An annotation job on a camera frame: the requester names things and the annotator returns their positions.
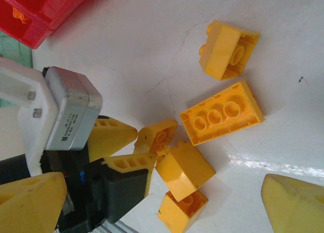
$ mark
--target yellow plastic piece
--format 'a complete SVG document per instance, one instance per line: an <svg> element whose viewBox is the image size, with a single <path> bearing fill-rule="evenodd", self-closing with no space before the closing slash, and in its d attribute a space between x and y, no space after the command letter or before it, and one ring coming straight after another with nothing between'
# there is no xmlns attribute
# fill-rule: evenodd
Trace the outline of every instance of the yellow plastic piece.
<svg viewBox="0 0 324 233"><path fill-rule="evenodd" d="M260 33L215 20L207 28L207 41L199 50L205 73L218 80L242 74Z"/></svg>
<svg viewBox="0 0 324 233"><path fill-rule="evenodd" d="M261 197L274 233L323 233L324 187L267 174Z"/></svg>
<svg viewBox="0 0 324 233"><path fill-rule="evenodd" d="M26 21L29 20L27 16L25 16L23 13L21 13L19 10L15 8L13 8L12 16L15 19L20 19L23 24L27 24Z"/></svg>
<svg viewBox="0 0 324 233"><path fill-rule="evenodd" d="M155 168L177 201L197 191L216 173L190 142L168 148Z"/></svg>
<svg viewBox="0 0 324 233"><path fill-rule="evenodd" d="M151 183L151 176L156 161L156 154L128 154L125 156L111 156L105 157L102 162L103 165L107 164L108 167L120 172L127 173L147 169L148 176L146 182L145 197L148 195Z"/></svg>
<svg viewBox="0 0 324 233"><path fill-rule="evenodd" d="M194 146L264 121L246 81L193 106L180 118Z"/></svg>
<svg viewBox="0 0 324 233"><path fill-rule="evenodd" d="M60 172L0 185L0 232L53 233L65 198Z"/></svg>
<svg viewBox="0 0 324 233"><path fill-rule="evenodd" d="M197 221L207 202L208 199L199 191L180 202L169 191L163 198L157 216L171 233L183 233Z"/></svg>
<svg viewBox="0 0 324 233"><path fill-rule="evenodd" d="M111 156L137 138L137 130L113 118L97 119L88 138L90 162Z"/></svg>
<svg viewBox="0 0 324 233"><path fill-rule="evenodd" d="M168 148L178 123L173 119L142 128L138 133L134 153L154 153Z"/></svg>

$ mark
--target metal screw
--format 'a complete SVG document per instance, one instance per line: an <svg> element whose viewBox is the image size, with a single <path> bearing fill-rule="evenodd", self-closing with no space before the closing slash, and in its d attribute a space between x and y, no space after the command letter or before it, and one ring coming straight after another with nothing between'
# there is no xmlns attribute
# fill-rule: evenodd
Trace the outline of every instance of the metal screw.
<svg viewBox="0 0 324 233"><path fill-rule="evenodd" d="M28 92L28 100L34 100L35 97L36 97L36 92L34 92L34 91Z"/></svg>
<svg viewBox="0 0 324 233"><path fill-rule="evenodd" d="M42 109L35 108L34 112L32 113L33 118L40 118L42 116Z"/></svg>

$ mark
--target green surface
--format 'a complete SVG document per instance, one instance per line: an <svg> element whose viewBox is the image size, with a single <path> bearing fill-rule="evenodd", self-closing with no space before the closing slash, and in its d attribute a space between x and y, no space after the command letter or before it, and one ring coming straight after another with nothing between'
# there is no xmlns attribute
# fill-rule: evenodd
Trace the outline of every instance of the green surface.
<svg viewBox="0 0 324 233"><path fill-rule="evenodd" d="M31 49L1 31L0 56L13 60L25 67L32 67ZM0 99L0 108L12 105L15 104Z"/></svg>

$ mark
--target red plastic container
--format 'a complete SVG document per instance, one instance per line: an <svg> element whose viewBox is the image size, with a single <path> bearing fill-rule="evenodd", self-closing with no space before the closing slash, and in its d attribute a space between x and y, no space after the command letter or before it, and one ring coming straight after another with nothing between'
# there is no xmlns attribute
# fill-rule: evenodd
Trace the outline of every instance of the red plastic container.
<svg viewBox="0 0 324 233"><path fill-rule="evenodd" d="M40 44L84 0L0 0L0 29L32 49ZM13 8L28 20L13 17Z"/></svg>

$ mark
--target yellow plastic wedge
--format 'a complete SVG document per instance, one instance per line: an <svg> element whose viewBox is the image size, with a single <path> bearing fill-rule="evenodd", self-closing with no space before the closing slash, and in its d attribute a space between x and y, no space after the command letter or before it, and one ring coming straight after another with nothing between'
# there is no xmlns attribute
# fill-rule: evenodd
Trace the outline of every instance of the yellow plastic wedge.
<svg viewBox="0 0 324 233"><path fill-rule="evenodd" d="M151 176L156 161L156 154L154 153L143 153L143 154L128 154L125 156L111 156L105 157L102 164L107 164L108 167L120 172L127 173L132 171L138 171L147 169L147 182L145 195L148 195L150 189Z"/></svg>
<svg viewBox="0 0 324 233"><path fill-rule="evenodd" d="M0 232L53 233L65 197L60 172L0 185Z"/></svg>
<svg viewBox="0 0 324 233"><path fill-rule="evenodd" d="M90 162L111 156L137 138L137 130L113 118L97 119L88 138Z"/></svg>
<svg viewBox="0 0 324 233"><path fill-rule="evenodd" d="M268 174L261 197L275 233L323 233L324 187Z"/></svg>

